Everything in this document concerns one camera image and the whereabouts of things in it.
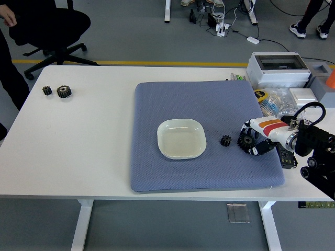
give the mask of chair base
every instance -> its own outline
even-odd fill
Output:
[[[82,59],[82,58],[78,58],[77,56],[72,56],[70,55],[72,52],[82,49],[82,51],[86,51],[87,47],[86,45],[84,45],[84,43],[80,43],[77,44],[75,46],[72,46],[70,48],[62,48],[56,51],[50,51],[48,52],[50,54],[50,56],[43,60],[42,62],[34,65],[33,67],[27,69],[26,71],[24,71],[24,75],[26,77],[26,79],[28,80],[33,80],[34,76],[32,75],[32,72],[39,70],[43,67],[46,67],[50,64],[56,63],[57,65],[62,65],[64,63],[64,61],[70,61],[70,62],[74,62],[74,63],[79,63],[79,64],[88,64],[88,65],[97,65],[99,66],[96,62],[91,61],[91,60],[87,60],[87,59]]]

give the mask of gray floor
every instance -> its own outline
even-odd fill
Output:
[[[66,7],[65,0],[56,2]],[[285,12],[302,15],[308,0],[272,2]],[[227,1],[226,11],[237,3]],[[171,22],[166,24],[164,4],[164,0],[74,1],[75,9],[88,14],[92,21],[80,39],[88,51],[75,55],[108,61],[105,64],[160,61],[229,65],[247,64],[252,52],[286,51],[275,42],[251,44],[232,30],[226,38],[212,36],[207,26],[188,21],[195,4],[181,7],[180,1],[172,1]],[[305,58],[335,61],[335,35],[330,33],[326,41],[315,36],[315,28],[326,18],[328,9],[312,20],[305,40],[288,31],[288,26],[300,17],[284,14],[265,0],[258,0],[255,9],[259,39],[274,40]],[[236,14],[233,29],[257,37],[258,28],[251,25],[247,15]],[[226,16],[227,22],[234,18],[232,12]],[[201,25],[206,25],[206,20],[205,13]],[[30,58],[22,56],[34,48],[16,46],[4,25],[0,28],[8,38],[13,60],[44,59],[41,53]],[[21,73],[31,65],[16,64]],[[30,88],[35,81],[27,81]],[[10,128],[18,112],[2,88],[0,107],[0,121]],[[335,210],[298,209],[297,202],[277,202],[272,208],[283,250],[332,250]],[[70,250],[79,209],[75,200],[0,199],[0,250]],[[231,224],[226,202],[97,201],[85,250],[267,250],[258,206],[248,202],[248,209],[250,224]]]

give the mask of blue cushion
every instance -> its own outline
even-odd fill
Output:
[[[276,150],[262,156],[237,145],[244,122],[262,117],[247,81],[141,83],[135,90],[131,188],[136,191],[259,188],[285,181]],[[202,155],[175,160],[158,148],[157,128],[169,119],[189,118],[204,128]],[[223,135],[230,146],[220,144]]]

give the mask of white bowl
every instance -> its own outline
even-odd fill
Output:
[[[193,119],[171,119],[157,129],[158,147],[171,159],[196,158],[206,148],[202,125]]]

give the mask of gear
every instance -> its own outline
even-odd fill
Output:
[[[220,141],[220,144],[223,146],[229,146],[231,142],[231,137],[228,135],[222,136],[222,139]]]
[[[249,153],[249,149],[252,149],[256,146],[255,139],[253,136],[242,133],[237,140],[239,147],[244,150],[246,153]]]
[[[52,94],[52,90],[51,90],[50,86],[45,86],[45,87],[42,88],[42,90],[43,90],[44,94],[47,95],[47,96]]]
[[[67,98],[72,94],[72,92],[67,85],[62,85],[57,88],[57,94],[60,98]]]

